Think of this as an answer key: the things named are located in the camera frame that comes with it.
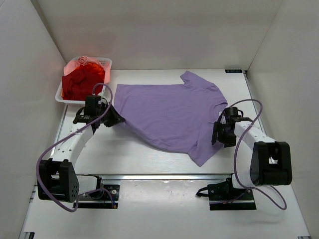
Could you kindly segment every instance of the fabric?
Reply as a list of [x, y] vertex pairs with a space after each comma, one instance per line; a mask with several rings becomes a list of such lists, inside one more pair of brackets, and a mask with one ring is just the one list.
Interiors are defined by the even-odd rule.
[[222, 146], [211, 145], [214, 122], [227, 101], [219, 88], [186, 71], [180, 85], [118, 85], [121, 124], [159, 149], [188, 153], [202, 166]]
[[[103, 78], [97, 73], [80, 66], [79, 69], [72, 71], [67, 76], [62, 76], [63, 99], [72, 101], [85, 101], [86, 96], [91, 95], [93, 87], [97, 83], [102, 83]], [[102, 91], [103, 86], [96, 88], [97, 95]]]
[[77, 69], [80, 65], [88, 65], [90, 63], [96, 64], [96, 66], [102, 68], [104, 70], [104, 83], [107, 84], [111, 81], [111, 67], [110, 63], [107, 62], [103, 66], [101, 62], [94, 58], [94, 57], [88, 57], [88, 56], [81, 56], [77, 60], [71, 60], [69, 63], [64, 67], [64, 75], [67, 76], [72, 71]]

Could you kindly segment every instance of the white backdrop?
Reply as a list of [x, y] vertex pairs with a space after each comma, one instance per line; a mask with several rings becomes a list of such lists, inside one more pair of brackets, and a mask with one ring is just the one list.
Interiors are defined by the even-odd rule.
[[35, 163], [55, 138], [64, 64], [30, 1], [0, 1], [0, 239], [18, 238]]
[[319, 1], [284, 0], [248, 79], [264, 103], [267, 133], [291, 147], [293, 188], [319, 239]]
[[33, 2], [66, 61], [88, 55], [111, 58], [114, 70], [247, 70], [282, 0]]

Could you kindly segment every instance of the white plastic basket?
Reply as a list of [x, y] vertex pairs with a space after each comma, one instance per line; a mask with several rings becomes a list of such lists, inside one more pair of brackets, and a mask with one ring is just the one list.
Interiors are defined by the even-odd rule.
[[[101, 62], [102, 65], [105, 65], [107, 62], [110, 63], [110, 68], [112, 66], [112, 60], [109, 58], [103, 58], [103, 57], [95, 57], [96, 59], [99, 60], [99, 62]], [[102, 91], [99, 93], [99, 95], [104, 95], [105, 93], [105, 86], [103, 86]], [[78, 104], [78, 105], [85, 105], [85, 101], [69, 101], [69, 100], [64, 100], [62, 98], [62, 81], [60, 82], [59, 88], [55, 94], [55, 100], [58, 102], [63, 102], [66, 104]]]

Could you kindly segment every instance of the white table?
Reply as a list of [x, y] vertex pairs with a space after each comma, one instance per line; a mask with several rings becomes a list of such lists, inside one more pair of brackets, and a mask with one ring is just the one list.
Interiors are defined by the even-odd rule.
[[[229, 104], [250, 98], [243, 74], [226, 74], [224, 70], [191, 71], [214, 82]], [[115, 92], [117, 84], [182, 84], [179, 76], [184, 72], [112, 71], [110, 87]], [[256, 116], [251, 102], [239, 107], [245, 116], [252, 119]], [[69, 132], [77, 109], [67, 108], [60, 138]], [[68, 213], [51, 201], [39, 200], [36, 195], [23, 230], [35, 232], [35, 239], [297, 239], [308, 236], [291, 186], [278, 187], [287, 200], [286, 211], [277, 209], [260, 193], [254, 192], [257, 210], [221, 212], [209, 211], [207, 198], [194, 197], [199, 188], [207, 186], [205, 180], [129, 180], [134, 175], [152, 179], [203, 179], [203, 174], [232, 173], [233, 152], [233, 148], [222, 149], [198, 167], [187, 154], [154, 149], [126, 130], [102, 125], [83, 149], [75, 170], [77, 173], [116, 174], [122, 178], [119, 208], [79, 209]], [[243, 144], [238, 157], [239, 170], [249, 166], [251, 154]], [[265, 190], [280, 202], [275, 193]]]

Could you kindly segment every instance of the purple t-shirt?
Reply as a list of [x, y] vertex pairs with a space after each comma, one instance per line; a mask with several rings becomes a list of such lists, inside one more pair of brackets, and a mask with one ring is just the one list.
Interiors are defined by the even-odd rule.
[[214, 122], [227, 101], [219, 88], [186, 71], [180, 85], [118, 85], [115, 109], [121, 125], [153, 146], [188, 153], [202, 166], [222, 146], [211, 145]]

